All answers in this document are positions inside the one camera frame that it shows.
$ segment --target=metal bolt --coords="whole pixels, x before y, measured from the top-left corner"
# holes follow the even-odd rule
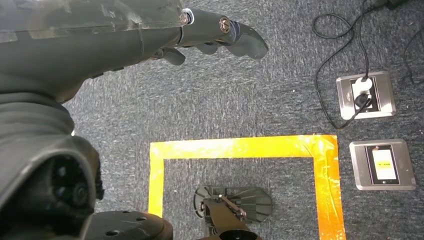
[[[230,20],[228,17],[223,16],[221,20],[219,21],[219,27],[221,28],[221,31],[225,34],[230,32]]]
[[[200,212],[203,212],[205,210],[205,203],[204,202],[201,202],[199,204],[199,208],[198,209],[200,210]]]
[[[189,21],[190,21],[190,17],[189,17],[189,15],[187,14],[187,13],[182,13],[180,16],[179,16],[179,20],[181,20],[181,23],[183,24],[183,25],[186,25],[186,24],[188,24],[189,23]]]
[[[57,170],[57,174],[60,177],[64,177],[66,175],[66,167],[62,166]]]

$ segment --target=transparent plastic cover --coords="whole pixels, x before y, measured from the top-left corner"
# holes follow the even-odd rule
[[[182,26],[181,0],[0,0],[0,43]]]

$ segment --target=orange tape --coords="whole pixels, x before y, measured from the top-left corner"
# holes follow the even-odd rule
[[[313,158],[319,239],[346,239],[334,135],[153,142],[150,144],[148,212],[160,217],[163,214],[165,159],[220,158]]]

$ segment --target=black power cord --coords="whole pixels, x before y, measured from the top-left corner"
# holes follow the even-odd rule
[[[415,84],[415,81],[414,81],[414,78],[413,78],[413,74],[412,74],[412,70],[411,70],[411,67],[410,67],[410,65],[409,65],[409,63],[408,63],[408,61],[407,61],[407,50],[408,50],[408,48],[410,47],[410,45],[411,45],[411,43],[414,41],[414,39],[422,32],[422,31],[424,31],[424,27],[423,28],[421,28],[419,31],[417,31],[413,36],[412,36],[412,38],[409,40],[409,42],[406,44],[406,47],[405,47],[405,49],[403,50],[403,53],[402,53],[402,58],[403,58],[403,62],[405,63],[405,66],[406,66],[406,68],[407,68],[407,70],[408,70],[408,75],[407,75],[407,77],[409,78],[409,80],[411,81],[411,83],[412,84]]]
[[[323,98],[321,97],[321,93],[320,90],[318,88],[318,74],[320,73],[321,69],[323,68],[323,66],[330,60],[332,59],[336,54],[338,54],[341,50],[343,50],[344,48],[346,48],[354,39],[355,36],[355,32],[354,32],[354,26],[356,25],[356,23],[359,21],[359,44],[360,47],[362,49],[363,55],[364,55],[364,59],[365,59],[365,76],[363,77],[364,79],[368,78],[368,74],[369,74],[369,60],[368,60],[368,55],[367,55],[367,51],[364,47],[364,44],[362,42],[362,38],[361,38],[361,28],[362,28],[362,22],[364,19],[364,16],[368,13],[371,13],[373,11],[378,10],[379,8],[381,8],[382,6],[378,5],[373,5],[367,9],[365,9],[365,3],[367,2],[367,0],[363,0],[362,2],[362,7],[361,7],[361,14],[360,16],[358,16],[354,21],[353,24],[350,24],[345,18],[343,18],[340,15],[337,15],[335,13],[329,12],[329,13],[324,13],[321,15],[318,15],[317,17],[315,17],[312,21],[312,31],[313,33],[315,33],[318,37],[323,38],[323,39],[338,39],[341,38],[345,35],[347,35],[348,33],[352,32],[351,37],[349,38],[349,40],[342,45],[340,48],[338,48],[333,54],[331,54],[329,57],[327,57],[319,66],[319,68],[316,70],[315,72],[315,77],[314,77],[314,84],[315,84],[315,90],[316,90],[316,94],[318,95],[318,99],[319,99],[319,104],[321,105],[321,109],[324,112],[325,117],[327,118],[328,122],[333,126],[333,128],[335,128],[336,130],[341,130],[344,129],[345,127],[347,127],[355,118],[356,116],[366,107],[366,105],[369,103],[369,100],[366,100],[360,107],[359,109],[355,112],[355,114],[352,116],[351,119],[349,119],[348,121],[346,121],[343,125],[341,126],[336,126],[336,124],[334,123],[334,121],[330,118],[329,113],[327,112],[326,107],[324,106],[324,101]],[[339,20],[341,20],[347,27],[348,29],[344,32],[342,32],[341,34],[338,35],[324,35],[322,33],[319,33],[317,30],[317,21],[318,19],[322,18],[322,17],[334,17],[337,18]]]

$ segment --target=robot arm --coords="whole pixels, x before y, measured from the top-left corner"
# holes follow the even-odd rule
[[[267,53],[256,31],[222,14],[181,8],[182,24],[170,21],[164,28],[149,28],[140,27],[135,22],[138,15],[128,8],[146,3],[148,8],[141,13],[154,19],[150,15],[163,17],[171,2],[0,3],[1,239],[84,234],[96,199],[104,193],[99,154],[85,139],[71,136],[74,122],[61,104],[72,99],[86,79],[149,59],[180,65],[185,57],[178,47],[213,54],[222,46],[236,56],[253,59]],[[101,27],[93,27],[95,20],[87,21],[87,26],[80,23],[98,11],[101,17],[130,23],[111,20],[112,24]],[[66,24],[56,24],[59,20]],[[6,24],[12,21],[15,27]]]

